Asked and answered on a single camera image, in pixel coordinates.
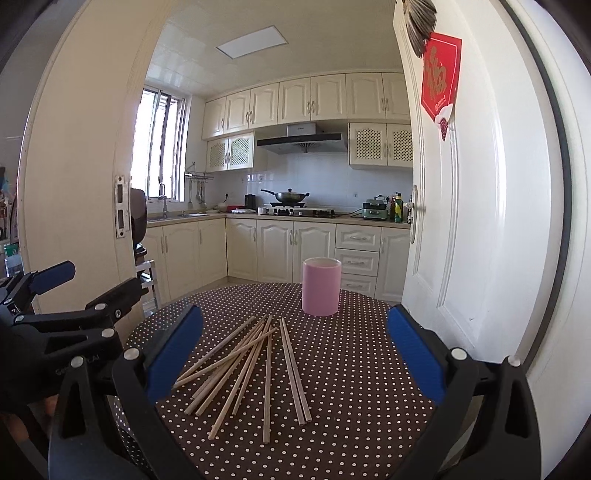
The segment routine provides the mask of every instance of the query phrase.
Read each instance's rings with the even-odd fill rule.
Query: hanging ornament
[[[417,57],[425,53],[425,45],[437,23],[437,9],[431,0],[402,0],[408,39]]]

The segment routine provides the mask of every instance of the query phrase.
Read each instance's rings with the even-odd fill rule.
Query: door
[[[207,142],[206,171],[222,171],[228,169],[228,139]]]
[[[164,233],[161,226],[146,229],[146,234],[142,240],[142,245],[148,251],[145,255],[146,260],[154,260],[156,269],[156,281],[160,291],[160,300],[162,303],[170,301],[168,292],[168,278],[166,274],[166,258],[164,256]]]
[[[251,91],[234,93],[226,97],[226,124],[223,132],[231,134],[248,129],[248,113],[251,109]]]
[[[164,228],[164,254],[170,300],[177,300],[202,286],[199,277],[198,222]]]
[[[385,124],[349,124],[349,164],[388,165]]]
[[[218,137],[223,134],[226,116],[226,97],[207,102],[203,112],[202,138]]]
[[[382,228],[381,243],[375,298],[399,303],[402,301],[408,263],[408,248],[410,247],[408,231]]]
[[[279,84],[278,124],[310,121],[310,77]]]
[[[345,75],[312,77],[312,120],[347,118],[347,88]]]
[[[199,273],[201,283],[211,282],[228,276],[226,262],[226,221],[201,220],[199,226]]]
[[[292,282],[294,222],[256,221],[258,281]]]
[[[248,128],[267,127],[277,124],[279,84],[263,85],[251,90],[251,110]]]
[[[410,125],[388,124],[388,166],[413,167],[413,132]]]
[[[349,118],[386,119],[386,103],[381,73],[347,73]]]
[[[554,119],[540,73],[506,12],[488,0],[434,3],[437,31],[463,40],[445,141],[420,104],[423,59],[411,51],[401,8],[394,18],[418,188],[402,303],[448,346],[485,361],[524,359],[560,246],[563,183]]]
[[[386,118],[410,123],[410,107],[403,73],[383,73]]]
[[[228,275],[256,280],[256,220],[226,219]]]
[[[293,281],[300,283],[305,260],[335,257],[336,224],[294,222]]]
[[[255,134],[228,138],[228,170],[252,168],[254,165]]]

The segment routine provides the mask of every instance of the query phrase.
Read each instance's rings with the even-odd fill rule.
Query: faucet
[[[166,206],[166,185],[163,182],[160,182],[158,185],[158,189],[162,187],[162,195],[158,197],[158,200],[164,200],[164,206],[162,207],[162,217],[168,218],[168,207]]]

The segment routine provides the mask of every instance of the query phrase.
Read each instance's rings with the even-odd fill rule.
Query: window
[[[146,87],[135,121],[131,186],[147,198],[164,194],[184,197],[185,100],[162,90]]]

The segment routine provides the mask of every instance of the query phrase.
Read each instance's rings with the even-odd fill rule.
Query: wok
[[[275,195],[275,198],[278,202],[285,203],[286,205],[295,205],[296,203],[300,203],[304,198],[310,195],[308,193],[294,193],[291,189],[287,189],[287,192],[275,193],[270,190],[261,189],[262,192],[270,193],[271,195]]]

